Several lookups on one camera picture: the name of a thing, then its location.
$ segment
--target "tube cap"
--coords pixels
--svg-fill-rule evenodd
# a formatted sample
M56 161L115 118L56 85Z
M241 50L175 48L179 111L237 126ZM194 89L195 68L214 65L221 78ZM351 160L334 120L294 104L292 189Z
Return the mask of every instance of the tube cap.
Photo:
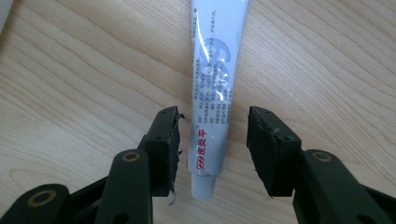
M191 194L198 200L209 200L213 197L215 187L215 175L192 175Z

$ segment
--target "wood grain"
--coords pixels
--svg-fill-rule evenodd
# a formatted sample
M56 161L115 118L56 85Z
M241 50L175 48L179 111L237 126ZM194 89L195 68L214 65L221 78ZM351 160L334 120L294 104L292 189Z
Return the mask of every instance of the wood grain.
M157 111L178 105L177 202L155 223L296 223L246 149L250 105L277 113L304 148L338 156L396 197L396 2L251 0L215 197L191 197L190 1L15 1L0 36L0 215L46 183L73 192L108 174Z

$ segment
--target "wooden table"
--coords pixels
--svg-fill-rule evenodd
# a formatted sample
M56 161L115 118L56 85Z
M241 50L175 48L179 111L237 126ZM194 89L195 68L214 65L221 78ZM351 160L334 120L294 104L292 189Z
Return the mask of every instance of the wooden table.
M274 111L303 148L338 156L396 197L396 2L251 0L224 171L191 197L190 1L16 1L0 38L0 214L26 190L74 192L135 148L157 111L178 105L177 202L155 223L296 223L270 199L246 148L250 105Z

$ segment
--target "toothpaste tube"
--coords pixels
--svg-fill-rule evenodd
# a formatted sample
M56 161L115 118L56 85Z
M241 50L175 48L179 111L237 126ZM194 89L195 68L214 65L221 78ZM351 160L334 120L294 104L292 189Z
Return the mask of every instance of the toothpaste tube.
M191 0L191 193L212 198L227 143L233 81L248 0Z

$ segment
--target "tube label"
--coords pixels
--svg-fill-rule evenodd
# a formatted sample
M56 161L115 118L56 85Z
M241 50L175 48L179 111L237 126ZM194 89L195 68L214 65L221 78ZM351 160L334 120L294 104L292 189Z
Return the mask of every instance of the tube label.
M195 175L221 171L247 9L247 0L191 1L194 61L188 166Z

